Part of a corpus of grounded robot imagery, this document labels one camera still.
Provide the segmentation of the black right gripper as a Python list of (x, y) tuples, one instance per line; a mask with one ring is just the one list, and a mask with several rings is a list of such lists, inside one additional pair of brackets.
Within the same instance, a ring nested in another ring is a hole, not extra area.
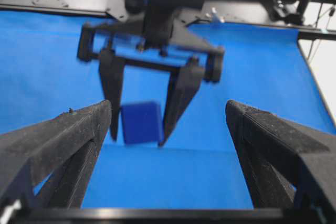
[[(77, 57), (90, 62), (95, 54), (93, 42), (96, 34), (138, 36), (144, 40), (143, 49), (162, 50), (174, 46), (179, 50), (201, 52), (207, 55), (205, 81), (219, 82), (222, 74), (224, 48), (214, 46), (205, 39), (190, 32), (176, 18), (178, 11), (172, 8), (150, 7), (143, 15), (135, 15), (126, 22), (85, 23), (81, 28)], [(99, 53), (99, 76), (104, 98), (111, 103), (110, 134), (114, 141), (118, 136), (119, 111), (124, 76), (124, 59), (115, 55), (112, 49), (103, 48)], [(204, 68), (197, 63), (187, 63), (170, 73), (163, 117), (164, 146), (174, 131), (178, 120), (197, 94), (204, 76)]]

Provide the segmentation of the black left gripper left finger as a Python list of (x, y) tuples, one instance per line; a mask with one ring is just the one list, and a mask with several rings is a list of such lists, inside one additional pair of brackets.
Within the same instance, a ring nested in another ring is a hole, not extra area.
[(111, 103), (1, 135), (1, 206), (79, 208), (111, 124)]

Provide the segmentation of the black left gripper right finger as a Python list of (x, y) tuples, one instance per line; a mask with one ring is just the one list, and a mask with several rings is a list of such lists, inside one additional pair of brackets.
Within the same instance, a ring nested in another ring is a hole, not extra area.
[(234, 100), (225, 114), (254, 207), (335, 209), (335, 135)]

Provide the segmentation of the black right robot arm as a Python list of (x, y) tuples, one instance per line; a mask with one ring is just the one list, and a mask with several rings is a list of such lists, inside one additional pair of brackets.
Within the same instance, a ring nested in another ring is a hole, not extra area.
[[(123, 128), (127, 144), (155, 142), (162, 147), (197, 94), (202, 82), (218, 83), (223, 69), (224, 48), (214, 46), (187, 29), (179, 18), (182, 9), (202, 9), (205, 0), (113, 0), (115, 23), (84, 24), (77, 57), (83, 62), (99, 61), (104, 97), (112, 105), (111, 137)], [(167, 47), (191, 53), (182, 66), (172, 66), (118, 56), (113, 48), (116, 35), (138, 36), (138, 51), (156, 49), (167, 56)], [(167, 72), (164, 112), (152, 102), (121, 105), (126, 66)]]

